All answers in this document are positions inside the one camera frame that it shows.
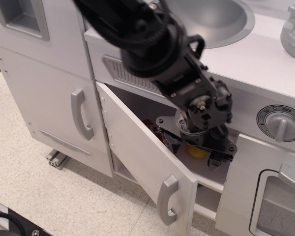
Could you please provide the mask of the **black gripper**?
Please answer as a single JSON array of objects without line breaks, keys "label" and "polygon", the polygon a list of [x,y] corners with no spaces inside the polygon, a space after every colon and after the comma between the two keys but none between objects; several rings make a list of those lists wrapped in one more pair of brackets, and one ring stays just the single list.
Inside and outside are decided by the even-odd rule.
[{"label": "black gripper", "polygon": [[227,160],[232,161],[237,152],[225,125],[209,130],[189,129],[184,118],[176,117],[158,117],[156,124],[163,143],[173,154],[177,154],[182,143],[209,151],[207,165],[210,170],[218,169]]}]

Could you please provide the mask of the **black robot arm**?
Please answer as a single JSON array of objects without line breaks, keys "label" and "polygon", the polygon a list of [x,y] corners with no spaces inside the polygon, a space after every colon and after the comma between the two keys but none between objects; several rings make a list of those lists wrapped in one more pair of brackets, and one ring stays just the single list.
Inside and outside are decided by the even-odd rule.
[{"label": "black robot arm", "polygon": [[159,117],[159,132],[176,153],[182,143],[207,150],[208,166],[219,167],[237,152],[226,124],[232,120],[232,95],[200,62],[205,41],[188,36],[182,21],[161,0],[155,8],[142,0],[77,0],[93,28],[120,49],[124,68],[153,83],[176,107]]}]

